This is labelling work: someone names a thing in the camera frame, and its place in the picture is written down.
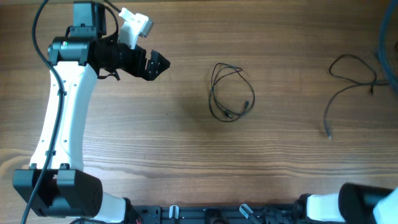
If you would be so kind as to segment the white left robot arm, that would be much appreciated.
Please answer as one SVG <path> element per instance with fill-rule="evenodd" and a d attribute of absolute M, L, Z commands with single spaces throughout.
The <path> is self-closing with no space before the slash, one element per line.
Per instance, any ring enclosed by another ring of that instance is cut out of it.
<path fill-rule="evenodd" d="M 53 39 L 47 55 L 51 87 L 44 126 L 27 169 L 14 172 L 13 186 L 26 201 L 22 223 L 40 217 L 72 218 L 74 223 L 141 223 L 130 200 L 103 190 L 84 171 L 83 135 L 92 92 L 98 80 L 124 71 L 147 81 L 170 67 L 156 51 L 137 44 L 153 22 L 109 1 L 77 1 L 73 24 Z"/>

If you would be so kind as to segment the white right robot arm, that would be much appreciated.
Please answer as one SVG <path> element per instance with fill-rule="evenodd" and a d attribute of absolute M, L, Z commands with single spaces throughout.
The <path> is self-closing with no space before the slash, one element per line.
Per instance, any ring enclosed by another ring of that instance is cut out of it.
<path fill-rule="evenodd" d="M 301 195 L 296 223 L 397 224 L 397 189 L 345 183 L 340 191 Z"/>

